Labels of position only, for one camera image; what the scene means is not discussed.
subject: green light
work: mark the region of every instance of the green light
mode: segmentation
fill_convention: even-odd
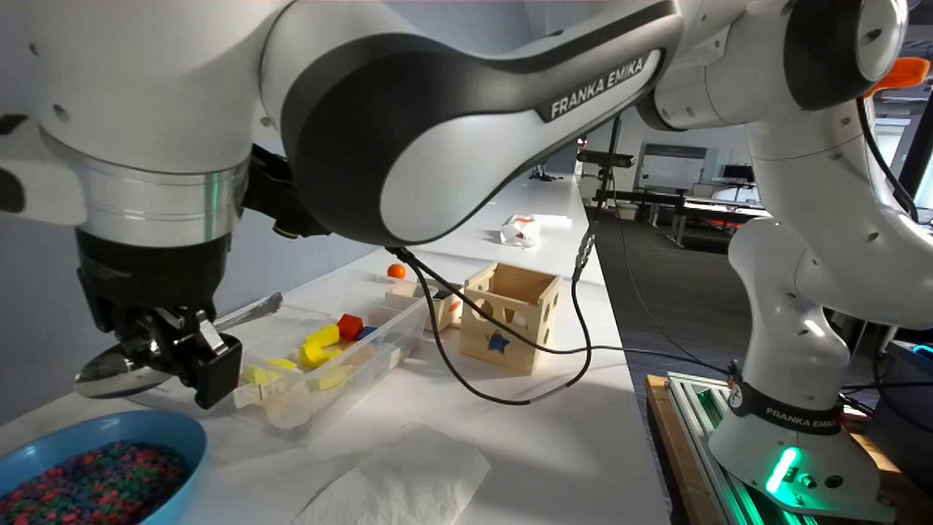
[[[785,453],[781,453],[781,457],[779,457],[779,467],[769,472],[769,477],[767,477],[767,492],[773,492],[773,496],[779,496],[779,491],[781,491],[781,485],[785,485],[785,474],[788,474],[788,470],[792,470],[797,467],[797,460],[800,460],[800,448],[797,447],[788,447]]]

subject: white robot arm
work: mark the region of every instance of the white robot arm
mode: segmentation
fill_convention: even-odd
[[[788,509],[890,518],[840,432],[849,353],[818,305],[929,324],[933,244],[890,197],[855,114],[900,50],[906,0],[36,9],[36,119],[84,190],[88,302],[119,353],[178,372],[200,406],[237,386],[211,294],[241,197],[298,211],[283,229],[415,244],[639,100],[668,129],[750,124],[775,221],[731,244],[756,333],[709,447]],[[256,122],[281,129],[289,168],[250,154]],[[788,448],[792,474],[773,482]]]

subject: small cardboard box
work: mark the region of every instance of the small cardboard box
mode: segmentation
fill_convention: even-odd
[[[525,339],[544,346],[553,342],[550,318],[558,318],[559,302],[558,275],[496,263],[473,275],[464,292],[488,314]],[[467,305],[460,318],[460,353],[521,375],[533,372],[541,355]]]

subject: blue bowl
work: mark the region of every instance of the blue bowl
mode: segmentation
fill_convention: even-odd
[[[43,474],[47,470],[76,456],[117,441],[171,448],[192,467],[189,477],[178,488],[178,492],[168,502],[164,502],[151,515],[145,515],[145,525],[180,521],[180,512],[192,499],[205,470],[208,435],[195,421],[167,412],[108,415],[27,442],[24,448],[0,457],[0,496],[11,492],[15,488]]]

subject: red object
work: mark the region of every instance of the red object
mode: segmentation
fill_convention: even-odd
[[[391,281],[406,281],[407,276],[407,267],[402,263],[391,263],[388,270],[384,270]]]
[[[361,334],[361,318],[345,314],[345,318],[337,320],[337,329],[340,329],[340,342],[359,342],[359,334]]]

